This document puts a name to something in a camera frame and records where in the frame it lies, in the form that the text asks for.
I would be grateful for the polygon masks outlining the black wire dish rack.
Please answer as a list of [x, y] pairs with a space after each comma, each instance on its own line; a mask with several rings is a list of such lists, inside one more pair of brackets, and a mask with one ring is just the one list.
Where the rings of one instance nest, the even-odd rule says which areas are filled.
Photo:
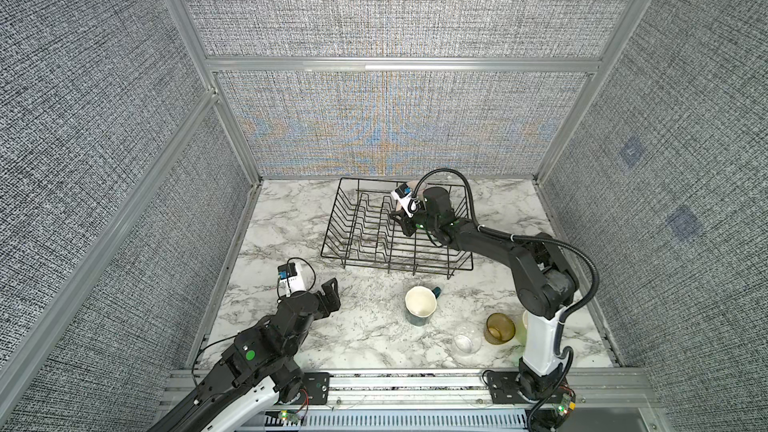
[[403, 234], [392, 220], [395, 180], [342, 177], [328, 220], [321, 256], [344, 267], [358, 266], [411, 274], [441, 275], [448, 279], [474, 269], [470, 252], [436, 247], [419, 230]]

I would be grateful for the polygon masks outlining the dark green mug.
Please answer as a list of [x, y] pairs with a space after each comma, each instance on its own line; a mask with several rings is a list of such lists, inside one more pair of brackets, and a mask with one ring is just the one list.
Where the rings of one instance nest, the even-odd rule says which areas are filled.
[[417, 327], [426, 325], [438, 308], [441, 293], [440, 287], [414, 286], [409, 289], [404, 297], [406, 320]]

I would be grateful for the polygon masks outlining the amber glass cup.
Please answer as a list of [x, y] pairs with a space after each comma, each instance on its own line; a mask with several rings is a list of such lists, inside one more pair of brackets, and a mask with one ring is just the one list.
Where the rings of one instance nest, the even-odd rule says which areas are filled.
[[516, 325], [509, 316], [495, 312], [487, 317], [483, 335], [488, 343], [502, 345], [511, 341], [515, 337], [516, 331]]

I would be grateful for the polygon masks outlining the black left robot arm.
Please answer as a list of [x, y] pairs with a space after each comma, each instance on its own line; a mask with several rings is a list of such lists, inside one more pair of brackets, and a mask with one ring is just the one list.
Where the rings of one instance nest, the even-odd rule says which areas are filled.
[[299, 394], [304, 373], [294, 356], [314, 321], [338, 311], [338, 281], [282, 299], [276, 312], [240, 332], [210, 372], [150, 429], [234, 431]]

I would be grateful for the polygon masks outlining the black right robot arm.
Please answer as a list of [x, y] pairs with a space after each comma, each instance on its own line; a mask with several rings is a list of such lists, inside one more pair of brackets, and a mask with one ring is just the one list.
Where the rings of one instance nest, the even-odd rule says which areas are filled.
[[519, 363], [520, 394], [530, 402], [548, 400], [570, 369], [572, 352], [561, 349], [565, 321], [593, 296], [588, 293], [574, 300], [580, 284], [561, 250], [577, 250], [546, 233], [513, 235], [479, 224], [470, 188], [467, 214], [457, 213], [450, 192], [442, 186], [419, 191], [402, 183], [391, 197], [396, 206], [390, 217], [406, 236], [422, 230], [436, 246], [479, 254], [510, 269], [516, 296], [528, 312], [527, 343]]

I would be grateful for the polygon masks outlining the white vented grille strip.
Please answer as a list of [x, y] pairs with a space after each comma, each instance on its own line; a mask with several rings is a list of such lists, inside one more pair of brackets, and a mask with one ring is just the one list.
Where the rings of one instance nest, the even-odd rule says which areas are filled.
[[262, 414], [236, 431], [528, 431], [523, 409], [314, 410], [302, 424]]

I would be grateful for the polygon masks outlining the clear glass cup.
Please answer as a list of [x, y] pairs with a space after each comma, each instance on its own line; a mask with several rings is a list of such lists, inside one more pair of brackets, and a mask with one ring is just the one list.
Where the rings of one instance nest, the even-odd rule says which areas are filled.
[[460, 324], [452, 332], [452, 352], [458, 356], [471, 356], [479, 351], [482, 346], [483, 335], [474, 324]]

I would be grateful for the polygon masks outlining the light green mug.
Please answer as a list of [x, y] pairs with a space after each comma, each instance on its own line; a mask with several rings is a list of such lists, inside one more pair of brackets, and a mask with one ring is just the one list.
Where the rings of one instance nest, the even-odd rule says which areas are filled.
[[527, 335], [528, 335], [528, 312], [524, 310], [521, 314], [519, 314], [515, 319], [515, 327], [516, 327], [516, 340], [521, 344], [525, 345], [527, 343]]

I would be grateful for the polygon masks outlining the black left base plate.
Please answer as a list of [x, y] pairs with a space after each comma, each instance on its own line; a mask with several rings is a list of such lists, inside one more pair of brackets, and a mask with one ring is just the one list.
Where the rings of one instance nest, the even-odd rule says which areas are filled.
[[288, 401], [279, 401], [288, 407], [298, 409], [306, 405], [326, 405], [330, 393], [331, 374], [328, 372], [306, 372], [301, 385]]

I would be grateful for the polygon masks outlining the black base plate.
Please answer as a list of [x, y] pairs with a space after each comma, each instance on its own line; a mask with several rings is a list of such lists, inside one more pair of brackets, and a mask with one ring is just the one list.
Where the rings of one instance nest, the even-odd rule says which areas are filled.
[[301, 385], [288, 401], [279, 401], [288, 407], [298, 409], [306, 405], [326, 405], [330, 393], [331, 374], [328, 372], [306, 372]]
[[491, 401], [495, 405], [528, 403], [521, 392], [518, 371], [485, 370], [481, 374], [481, 380], [486, 385]]

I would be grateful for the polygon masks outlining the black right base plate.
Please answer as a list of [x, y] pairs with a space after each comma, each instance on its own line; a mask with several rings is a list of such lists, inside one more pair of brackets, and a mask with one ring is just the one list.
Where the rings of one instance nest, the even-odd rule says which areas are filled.
[[481, 374], [481, 380], [486, 385], [491, 401], [495, 405], [528, 403], [521, 392], [518, 371], [485, 370]]

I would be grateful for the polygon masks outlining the aluminium front rail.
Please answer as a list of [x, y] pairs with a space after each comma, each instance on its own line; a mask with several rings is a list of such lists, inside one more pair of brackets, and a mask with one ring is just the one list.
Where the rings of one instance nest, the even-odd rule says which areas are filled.
[[[495, 405], [480, 369], [327, 370], [328, 409], [486, 408]], [[567, 375], [578, 408], [659, 408], [646, 374], [636, 368], [579, 368]]]

